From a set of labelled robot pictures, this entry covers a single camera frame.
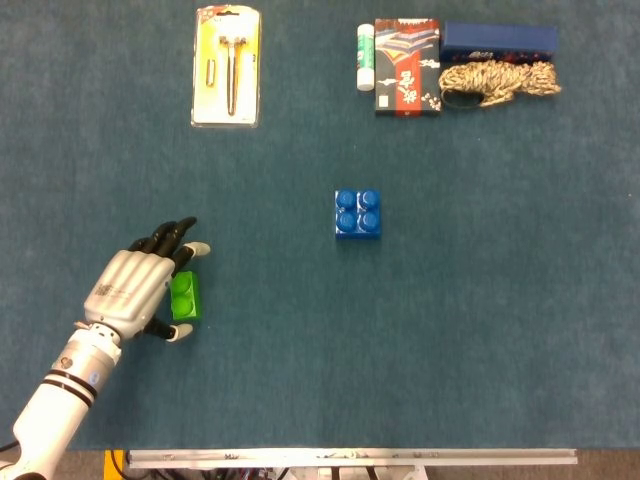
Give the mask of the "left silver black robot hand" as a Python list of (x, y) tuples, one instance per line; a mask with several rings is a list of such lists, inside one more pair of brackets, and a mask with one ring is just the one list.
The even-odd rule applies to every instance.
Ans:
[(84, 321), (77, 326), (112, 335), (117, 344), (140, 334), (169, 343), (189, 336), (191, 325), (169, 325), (156, 317), (156, 311), (176, 274), (211, 252), (206, 243), (182, 241), (196, 222), (193, 216), (165, 222), (118, 251), (92, 287), (84, 302)]

